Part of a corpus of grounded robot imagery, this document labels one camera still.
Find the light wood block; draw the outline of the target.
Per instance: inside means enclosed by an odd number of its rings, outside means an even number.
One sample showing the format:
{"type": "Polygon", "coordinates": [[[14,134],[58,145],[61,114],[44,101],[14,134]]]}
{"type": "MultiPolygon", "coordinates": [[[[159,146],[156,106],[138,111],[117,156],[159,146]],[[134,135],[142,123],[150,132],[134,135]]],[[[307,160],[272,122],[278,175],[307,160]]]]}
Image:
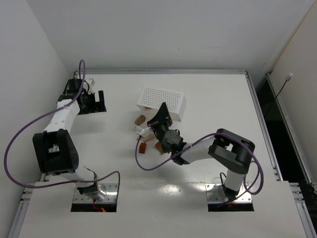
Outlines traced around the light wood block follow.
{"type": "Polygon", "coordinates": [[[142,127],[140,127],[140,126],[137,125],[137,126],[135,126],[134,131],[135,131],[138,135],[142,136],[142,135],[145,133],[146,129],[145,129],[145,128],[142,128],[142,127]]]}

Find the light long wood plank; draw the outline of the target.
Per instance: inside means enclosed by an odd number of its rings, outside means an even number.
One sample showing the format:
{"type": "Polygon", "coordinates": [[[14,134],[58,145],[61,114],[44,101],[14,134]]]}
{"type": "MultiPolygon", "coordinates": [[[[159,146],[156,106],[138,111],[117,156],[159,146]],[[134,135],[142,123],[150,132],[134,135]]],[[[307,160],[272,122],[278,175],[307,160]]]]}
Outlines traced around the light long wood plank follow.
{"type": "Polygon", "coordinates": [[[147,142],[151,141],[152,139],[154,139],[155,137],[156,137],[156,136],[152,133],[152,134],[150,134],[150,135],[144,137],[144,138],[143,138],[143,142],[144,142],[144,143],[147,143],[147,142]]]}

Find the white perforated basket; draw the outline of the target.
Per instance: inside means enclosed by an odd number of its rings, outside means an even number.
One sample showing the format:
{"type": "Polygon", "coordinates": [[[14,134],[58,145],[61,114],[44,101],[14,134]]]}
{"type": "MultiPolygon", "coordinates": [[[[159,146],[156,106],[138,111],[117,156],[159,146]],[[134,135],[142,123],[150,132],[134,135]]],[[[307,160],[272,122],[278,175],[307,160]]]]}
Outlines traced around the white perforated basket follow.
{"type": "Polygon", "coordinates": [[[166,103],[173,121],[181,122],[186,109],[186,98],[183,92],[144,86],[137,101],[141,111],[156,113],[162,103],[166,103]]]}

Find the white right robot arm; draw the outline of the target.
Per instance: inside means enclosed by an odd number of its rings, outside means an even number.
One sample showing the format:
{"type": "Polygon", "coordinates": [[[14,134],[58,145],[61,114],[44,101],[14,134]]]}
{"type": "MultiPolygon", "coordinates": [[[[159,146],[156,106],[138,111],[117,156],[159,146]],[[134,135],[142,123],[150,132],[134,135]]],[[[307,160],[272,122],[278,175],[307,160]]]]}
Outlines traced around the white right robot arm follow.
{"type": "Polygon", "coordinates": [[[187,143],[177,129],[170,129],[172,119],[166,103],[162,103],[156,115],[147,122],[158,139],[164,153],[182,166],[198,160],[215,159],[227,168],[222,190],[228,200],[235,199],[240,191],[244,176],[248,173],[255,144],[231,131],[218,129],[215,134],[187,143]]]}

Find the brown long wood block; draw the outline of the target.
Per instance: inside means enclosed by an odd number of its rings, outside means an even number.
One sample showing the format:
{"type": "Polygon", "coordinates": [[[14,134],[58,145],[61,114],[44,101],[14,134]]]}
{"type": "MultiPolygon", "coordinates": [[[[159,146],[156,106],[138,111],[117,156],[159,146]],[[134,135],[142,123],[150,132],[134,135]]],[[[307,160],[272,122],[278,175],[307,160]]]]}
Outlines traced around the brown long wood block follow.
{"type": "Polygon", "coordinates": [[[144,115],[140,115],[138,116],[134,123],[137,125],[137,126],[140,126],[141,124],[143,124],[144,122],[146,121],[146,117],[144,115]]]}

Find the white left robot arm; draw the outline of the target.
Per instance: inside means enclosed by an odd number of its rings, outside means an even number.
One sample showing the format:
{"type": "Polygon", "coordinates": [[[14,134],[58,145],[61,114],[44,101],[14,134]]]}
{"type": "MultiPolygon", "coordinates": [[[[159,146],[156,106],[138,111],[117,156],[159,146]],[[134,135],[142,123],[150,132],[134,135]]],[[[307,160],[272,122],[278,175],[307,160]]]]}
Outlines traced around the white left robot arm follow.
{"type": "Polygon", "coordinates": [[[70,79],[57,100],[57,112],[48,126],[34,134],[32,140],[40,171],[46,175],[60,176],[74,181],[81,195],[101,202],[106,189],[97,182],[97,174],[79,161],[79,155],[70,137],[77,115],[106,112],[104,93],[98,92],[96,101],[94,80],[70,79]]]}

